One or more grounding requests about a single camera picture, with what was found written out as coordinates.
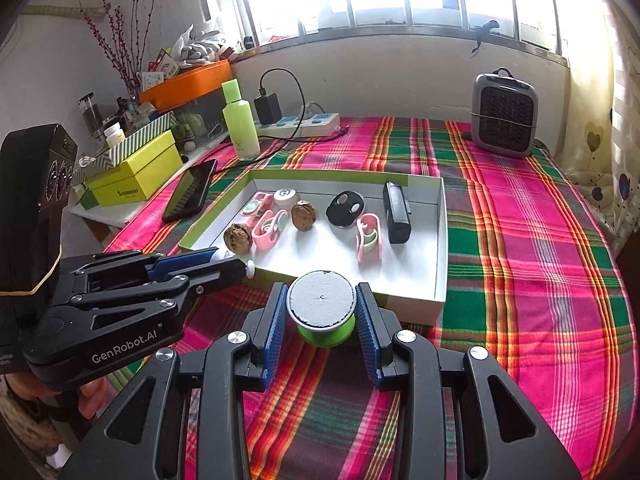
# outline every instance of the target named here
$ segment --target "white wall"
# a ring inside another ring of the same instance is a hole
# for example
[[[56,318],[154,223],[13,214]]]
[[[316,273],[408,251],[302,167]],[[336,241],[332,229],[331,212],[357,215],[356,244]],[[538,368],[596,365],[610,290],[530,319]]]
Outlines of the white wall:
[[[100,6],[102,0],[31,0],[35,5]],[[132,0],[107,0],[121,5],[128,16]],[[140,17],[148,14],[145,0]],[[201,22],[198,0],[156,0],[149,31],[148,56],[172,46],[191,23]],[[100,25],[108,32],[106,22]],[[77,101],[89,92],[105,114],[116,111],[116,99],[126,96],[124,83],[104,57],[87,24],[49,16],[21,16],[18,32],[0,52],[0,142],[13,130],[37,124],[61,123],[79,151],[92,148]],[[63,221],[65,254],[98,251],[84,222],[66,214]]]
[[[552,153],[564,132],[569,69],[541,57],[474,41],[432,36],[373,36],[309,43],[232,65],[242,95],[258,97],[262,73],[280,66],[300,80],[307,100],[342,116],[397,116],[470,122],[476,76],[504,66],[538,93],[538,132]],[[302,101],[286,73],[264,81],[283,113]]]

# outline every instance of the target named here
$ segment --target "human hand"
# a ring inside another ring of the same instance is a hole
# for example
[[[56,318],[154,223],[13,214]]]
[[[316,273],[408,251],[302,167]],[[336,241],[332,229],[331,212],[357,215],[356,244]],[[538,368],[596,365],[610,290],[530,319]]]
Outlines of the human hand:
[[[53,397],[60,393],[49,390],[31,372],[7,374],[5,377],[14,393],[24,400]],[[104,404],[106,394],[107,380],[104,377],[80,386],[78,411],[84,418],[93,418]]]

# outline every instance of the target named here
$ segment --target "green cylindrical container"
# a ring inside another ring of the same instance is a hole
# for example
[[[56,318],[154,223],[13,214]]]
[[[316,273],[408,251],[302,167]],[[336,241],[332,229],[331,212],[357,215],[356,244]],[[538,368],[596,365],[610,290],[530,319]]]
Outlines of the green cylindrical container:
[[[337,272],[315,270],[296,279],[287,292],[287,310],[298,333],[313,346],[346,341],[355,327],[356,292]]]
[[[238,79],[222,83],[226,107],[222,110],[229,137],[241,160],[251,160],[260,155],[260,142],[255,131],[254,116],[249,101],[242,99]]]

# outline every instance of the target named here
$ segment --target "light green lotion bottle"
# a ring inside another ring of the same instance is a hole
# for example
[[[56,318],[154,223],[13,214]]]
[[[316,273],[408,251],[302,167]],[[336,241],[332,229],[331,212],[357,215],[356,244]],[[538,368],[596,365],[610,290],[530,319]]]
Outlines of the light green lotion bottle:
[[[260,155],[260,142],[255,131],[254,117],[249,101],[242,99],[238,79],[222,83],[226,106],[222,110],[229,137],[240,160],[251,160]]]

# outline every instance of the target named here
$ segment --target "smartphone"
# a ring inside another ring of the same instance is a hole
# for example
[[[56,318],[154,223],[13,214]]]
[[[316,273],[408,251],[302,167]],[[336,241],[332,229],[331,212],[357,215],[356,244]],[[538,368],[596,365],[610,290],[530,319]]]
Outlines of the smartphone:
[[[202,211],[207,199],[209,181],[217,165],[215,159],[208,160],[191,166],[182,174],[162,214],[163,222],[175,222]]]

